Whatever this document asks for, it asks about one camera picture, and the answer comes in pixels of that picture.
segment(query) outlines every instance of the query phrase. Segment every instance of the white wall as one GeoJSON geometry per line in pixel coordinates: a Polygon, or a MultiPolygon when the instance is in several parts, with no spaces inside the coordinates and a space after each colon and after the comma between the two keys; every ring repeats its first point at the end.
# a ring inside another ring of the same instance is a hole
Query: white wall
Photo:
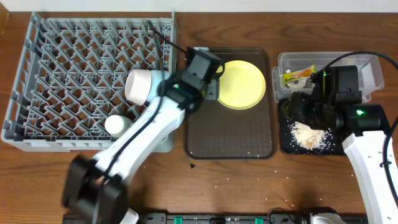
{"type": "Polygon", "coordinates": [[[398,12],[398,0],[0,0],[0,2],[8,11],[398,12]]]}

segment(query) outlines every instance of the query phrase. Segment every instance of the wood surface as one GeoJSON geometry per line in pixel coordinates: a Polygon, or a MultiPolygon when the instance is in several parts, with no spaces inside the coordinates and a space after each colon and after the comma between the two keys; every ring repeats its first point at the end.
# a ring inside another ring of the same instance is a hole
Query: wood surface
{"type": "MultiPolygon", "coordinates": [[[[125,12],[41,15],[170,17],[125,12]]],[[[10,13],[0,41],[0,118],[5,117],[29,18],[27,12],[10,13]]],[[[182,47],[260,47],[269,54],[271,68],[282,52],[373,50],[398,61],[398,14],[178,13],[177,22],[182,47]]],[[[380,63],[385,87],[372,93],[371,102],[381,104],[392,122],[398,111],[398,72],[385,60],[380,63]]],[[[60,223],[65,175],[78,153],[23,152],[0,142],[0,223],[60,223]]],[[[95,152],[81,153],[89,157],[95,152]]],[[[316,206],[365,212],[347,157],[277,151],[266,161],[195,161],[183,150],[182,128],[172,152],[153,153],[141,165],[131,192],[131,205],[140,212],[263,214],[274,207],[300,211],[316,206]]]]}

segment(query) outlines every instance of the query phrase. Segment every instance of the clear plastic container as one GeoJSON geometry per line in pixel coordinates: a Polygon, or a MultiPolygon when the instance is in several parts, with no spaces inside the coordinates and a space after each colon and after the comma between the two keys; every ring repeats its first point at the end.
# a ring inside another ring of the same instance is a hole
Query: clear plastic container
{"type": "MultiPolygon", "coordinates": [[[[282,53],[278,58],[278,67],[272,69],[272,87],[276,102],[288,98],[294,91],[303,91],[311,94],[313,83],[308,79],[301,89],[291,89],[283,83],[283,73],[286,70],[291,72],[308,68],[311,65],[317,66],[317,71],[333,59],[349,52],[297,52],[282,53]]],[[[352,55],[343,58],[332,66],[356,65],[358,67],[359,90],[362,91],[362,102],[371,100],[371,92],[384,88],[384,80],[381,72],[379,59],[375,55],[352,55]]]]}

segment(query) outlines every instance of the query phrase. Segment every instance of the yellow snack packet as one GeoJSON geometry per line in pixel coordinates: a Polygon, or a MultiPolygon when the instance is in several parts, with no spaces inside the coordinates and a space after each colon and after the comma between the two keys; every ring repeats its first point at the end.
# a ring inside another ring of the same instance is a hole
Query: yellow snack packet
{"type": "Polygon", "coordinates": [[[294,82],[296,80],[300,80],[303,78],[308,78],[311,76],[312,73],[315,73],[317,70],[316,65],[311,65],[306,69],[296,71],[296,72],[290,72],[290,73],[284,73],[284,84],[288,84],[290,82],[294,82]]]}

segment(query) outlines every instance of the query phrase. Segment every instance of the green clip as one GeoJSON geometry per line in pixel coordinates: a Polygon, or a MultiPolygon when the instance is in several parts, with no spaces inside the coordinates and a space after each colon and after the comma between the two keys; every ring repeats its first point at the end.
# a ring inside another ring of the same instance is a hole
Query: green clip
{"type": "Polygon", "coordinates": [[[262,218],[256,218],[255,224],[264,224],[264,220],[262,218]]]}
{"type": "Polygon", "coordinates": [[[182,217],[175,217],[174,224],[182,224],[182,217]]]}

